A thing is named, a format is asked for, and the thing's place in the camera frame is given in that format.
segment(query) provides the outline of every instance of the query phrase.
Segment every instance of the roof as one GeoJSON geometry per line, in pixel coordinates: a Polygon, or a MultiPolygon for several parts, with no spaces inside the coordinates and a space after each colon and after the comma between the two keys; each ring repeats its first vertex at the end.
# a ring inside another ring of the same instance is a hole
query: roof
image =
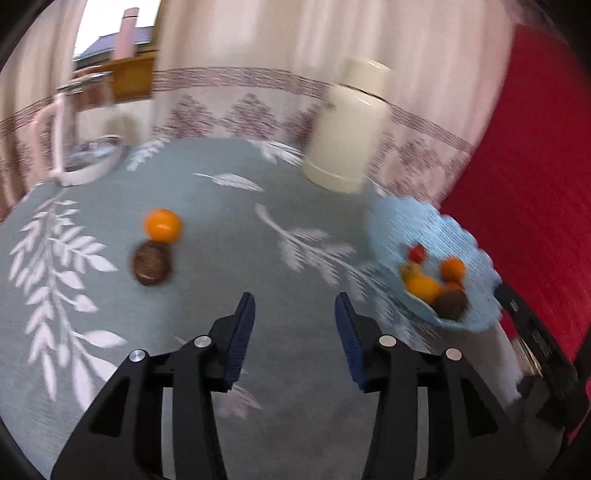
{"type": "MultiPolygon", "coordinates": [[[[152,40],[152,29],[153,27],[135,27],[134,43],[149,43],[152,40]]],[[[119,32],[116,32],[99,37],[90,47],[88,47],[80,55],[77,55],[76,59],[89,57],[104,51],[114,50],[118,34],[119,32]]]]}

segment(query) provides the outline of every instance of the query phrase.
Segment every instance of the sky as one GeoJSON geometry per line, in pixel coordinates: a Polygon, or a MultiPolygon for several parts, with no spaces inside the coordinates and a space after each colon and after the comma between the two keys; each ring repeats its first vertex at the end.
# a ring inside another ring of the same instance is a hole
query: sky
{"type": "Polygon", "coordinates": [[[103,35],[116,33],[121,26],[123,12],[138,7],[136,27],[154,25],[160,0],[88,0],[78,29],[74,56],[90,47],[103,35]]]}

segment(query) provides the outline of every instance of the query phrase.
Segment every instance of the glass jug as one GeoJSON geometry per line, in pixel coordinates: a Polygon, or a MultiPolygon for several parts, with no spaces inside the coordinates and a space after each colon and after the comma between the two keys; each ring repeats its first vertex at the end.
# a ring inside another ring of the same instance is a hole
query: glass jug
{"type": "Polygon", "coordinates": [[[94,128],[101,119],[110,118],[111,122],[105,125],[116,129],[112,75],[112,72],[91,73],[59,87],[53,103],[33,119],[31,151],[33,161],[42,164],[41,128],[55,116],[51,132],[52,166],[48,176],[64,186],[94,181],[109,173],[122,158],[122,137],[98,135],[94,128]]]}

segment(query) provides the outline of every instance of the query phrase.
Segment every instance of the white curtain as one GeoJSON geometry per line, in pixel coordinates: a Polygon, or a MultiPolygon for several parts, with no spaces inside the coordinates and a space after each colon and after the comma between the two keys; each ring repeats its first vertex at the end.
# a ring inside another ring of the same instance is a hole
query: white curtain
{"type": "Polygon", "coordinates": [[[302,146],[342,60],[370,57],[393,72],[371,174],[436,204],[488,126],[513,32],[502,0],[169,0],[155,133],[302,146]]]}
{"type": "MultiPolygon", "coordinates": [[[[72,77],[73,52],[86,0],[54,0],[34,21],[0,72],[0,220],[46,176],[33,165],[28,127],[33,116],[72,77]]],[[[49,134],[44,156],[49,161],[49,134]]]]}

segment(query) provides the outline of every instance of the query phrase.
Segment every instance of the metal screw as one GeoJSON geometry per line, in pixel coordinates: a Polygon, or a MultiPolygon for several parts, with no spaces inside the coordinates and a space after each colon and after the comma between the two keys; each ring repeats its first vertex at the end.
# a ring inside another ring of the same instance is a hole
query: metal screw
{"type": "Polygon", "coordinates": [[[205,348],[205,347],[210,346],[212,344],[212,340],[207,335],[201,335],[201,337],[197,337],[195,339],[193,344],[197,348],[205,348]]]}
{"type": "Polygon", "coordinates": [[[396,339],[392,335],[382,335],[379,340],[381,346],[394,346],[396,345],[396,339]]]}
{"type": "Polygon", "coordinates": [[[146,352],[143,350],[134,350],[129,354],[129,359],[132,362],[141,362],[144,358],[146,358],[146,352]]]}
{"type": "Polygon", "coordinates": [[[457,362],[459,359],[462,358],[462,352],[459,351],[457,348],[448,348],[445,350],[445,356],[448,357],[450,360],[454,360],[457,362]]]}

